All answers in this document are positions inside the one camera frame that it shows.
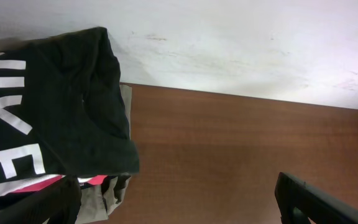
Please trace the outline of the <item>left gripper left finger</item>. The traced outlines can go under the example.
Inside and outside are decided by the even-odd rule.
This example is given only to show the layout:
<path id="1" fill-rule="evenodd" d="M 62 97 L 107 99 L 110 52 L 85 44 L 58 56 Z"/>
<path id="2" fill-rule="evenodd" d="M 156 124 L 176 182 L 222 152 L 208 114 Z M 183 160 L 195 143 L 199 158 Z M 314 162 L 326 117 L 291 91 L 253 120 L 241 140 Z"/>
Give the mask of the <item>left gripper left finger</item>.
<path id="1" fill-rule="evenodd" d="M 66 176 L 0 211 L 0 224 L 74 224 L 81 207 L 78 179 Z"/>

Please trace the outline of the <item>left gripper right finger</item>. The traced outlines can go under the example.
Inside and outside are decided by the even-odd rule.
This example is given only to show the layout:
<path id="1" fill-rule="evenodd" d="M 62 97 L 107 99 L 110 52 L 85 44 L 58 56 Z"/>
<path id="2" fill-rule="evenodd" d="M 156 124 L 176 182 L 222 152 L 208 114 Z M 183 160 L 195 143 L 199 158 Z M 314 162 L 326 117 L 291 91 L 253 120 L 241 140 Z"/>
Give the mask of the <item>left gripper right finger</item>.
<path id="1" fill-rule="evenodd" d="M 358 210 L 305 181 L 279 173 L 275 198 L 283 224 L 358 224 Z"/>

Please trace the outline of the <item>dark green t-shirt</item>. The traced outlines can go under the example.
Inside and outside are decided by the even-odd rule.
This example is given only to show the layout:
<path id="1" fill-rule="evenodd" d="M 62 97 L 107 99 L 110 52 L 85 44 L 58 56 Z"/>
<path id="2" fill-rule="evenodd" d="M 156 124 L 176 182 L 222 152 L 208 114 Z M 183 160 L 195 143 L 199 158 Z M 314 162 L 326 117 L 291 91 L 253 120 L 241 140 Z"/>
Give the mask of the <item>dark green t-shirt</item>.
<path id="1" fill-rule="evenodd" d="M 0 52 L 0 183 L 137 173 L 120 74 L 103 27 Z"/>

